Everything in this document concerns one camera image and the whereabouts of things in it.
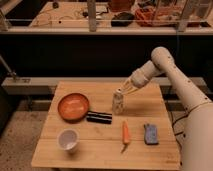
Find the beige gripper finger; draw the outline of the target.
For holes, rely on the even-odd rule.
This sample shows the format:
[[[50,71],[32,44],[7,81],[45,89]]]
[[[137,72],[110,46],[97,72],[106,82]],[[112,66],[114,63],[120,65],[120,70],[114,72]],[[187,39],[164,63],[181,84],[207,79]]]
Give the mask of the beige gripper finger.
[[[128,94],[131,94],[131,93],[138,91],[138,90],[139,90],[139,88],[134,87],[134,86],[128,87],[128,88],[124,89],[123,95],[128,95]]]
[[[122,86],[119,88],[119,91],[124,93],[126,91],[128,91],[131,88],[131,80],[127,79]]]

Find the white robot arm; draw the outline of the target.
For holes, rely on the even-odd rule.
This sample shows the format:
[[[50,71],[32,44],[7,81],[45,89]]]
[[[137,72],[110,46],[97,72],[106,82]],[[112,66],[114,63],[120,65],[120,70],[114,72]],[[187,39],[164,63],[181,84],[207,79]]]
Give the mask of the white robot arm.
[[[165,73],[188,113],[181,150],[181,171],[213,171],[213,101],[175,64],[165,47],[156,47],[151,59],[136,69],[121,86],[129,94]]]

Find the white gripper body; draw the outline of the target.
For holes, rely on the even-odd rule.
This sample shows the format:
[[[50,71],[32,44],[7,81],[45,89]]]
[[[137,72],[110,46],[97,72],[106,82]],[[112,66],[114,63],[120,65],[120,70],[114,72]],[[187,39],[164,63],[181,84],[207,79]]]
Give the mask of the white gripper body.
[[[132,73],[130,81],[134,87],[142,88],[146,86],[153,77],[161,74],[162,71],[157,68],[151,60],[149,60]]]

